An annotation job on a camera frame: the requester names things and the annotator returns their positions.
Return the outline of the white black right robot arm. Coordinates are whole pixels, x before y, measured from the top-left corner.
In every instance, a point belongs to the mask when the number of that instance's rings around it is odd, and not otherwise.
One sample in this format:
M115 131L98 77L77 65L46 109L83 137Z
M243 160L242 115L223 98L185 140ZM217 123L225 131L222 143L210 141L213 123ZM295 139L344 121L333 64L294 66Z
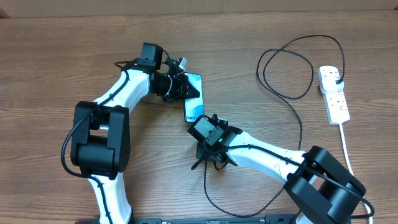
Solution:
M300 211L292 223L350 223L357 217L366 189L322 147L306 152L273 146L217 115L199 116L188 133L198 141L198 162L249 167L281 182Z

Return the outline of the Samsung Galaxy smartphone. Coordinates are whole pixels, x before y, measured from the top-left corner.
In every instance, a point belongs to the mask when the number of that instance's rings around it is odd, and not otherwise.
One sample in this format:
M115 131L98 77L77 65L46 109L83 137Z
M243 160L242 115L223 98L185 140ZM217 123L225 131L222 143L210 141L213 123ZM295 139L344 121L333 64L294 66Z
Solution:
M193 82L193 86L200 91L200 97L184 100L184 117L187 123L194 123L199 116L204 115L202 77L201 81Z

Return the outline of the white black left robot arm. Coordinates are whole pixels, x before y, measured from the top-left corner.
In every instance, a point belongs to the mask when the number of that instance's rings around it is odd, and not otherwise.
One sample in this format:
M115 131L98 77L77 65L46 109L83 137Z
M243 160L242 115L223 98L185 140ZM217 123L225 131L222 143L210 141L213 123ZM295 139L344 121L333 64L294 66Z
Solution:
M182 100L187 123L203 114L202 77L186 72L185 64L185 58L116 62L119 80L103 96L76 105L65 143L71 145L71 162L80 170L77 177L93 188L99 208L96 223L134 221L124 171L131 152L129 115L138 102L150 93L166 103Z

